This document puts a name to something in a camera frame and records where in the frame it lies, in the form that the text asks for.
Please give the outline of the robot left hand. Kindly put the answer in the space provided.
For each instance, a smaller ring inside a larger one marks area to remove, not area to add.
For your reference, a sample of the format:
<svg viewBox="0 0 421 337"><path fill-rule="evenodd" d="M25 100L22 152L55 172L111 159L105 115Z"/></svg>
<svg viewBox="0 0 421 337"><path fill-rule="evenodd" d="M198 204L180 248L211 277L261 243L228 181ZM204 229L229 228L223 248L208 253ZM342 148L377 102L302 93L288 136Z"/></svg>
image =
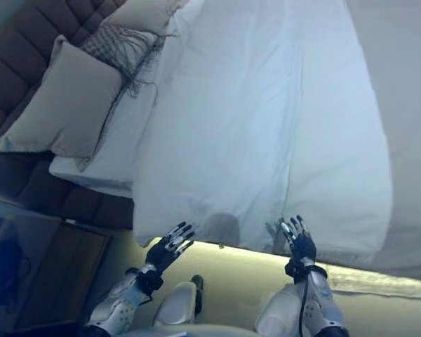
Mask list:
<svg viewBox="0 0 421 337"><path fill-rule="evenodd" d="M194 243L193 236L191 224L182 222L176 225L147 252L145 264L162 274Z"/></svg>

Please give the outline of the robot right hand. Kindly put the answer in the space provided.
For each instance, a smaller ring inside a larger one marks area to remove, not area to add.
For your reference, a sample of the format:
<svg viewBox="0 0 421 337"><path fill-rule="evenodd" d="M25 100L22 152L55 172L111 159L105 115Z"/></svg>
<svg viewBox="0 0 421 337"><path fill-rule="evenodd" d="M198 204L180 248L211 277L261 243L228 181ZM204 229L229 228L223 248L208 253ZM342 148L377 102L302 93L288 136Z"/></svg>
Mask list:
<svg viewBox="0 0 421 337"><path fill-rule="evenodd" d="M279 226L288 242L291 257L305 267L315 265L316 245L300 215L279 219Z"/></svg>

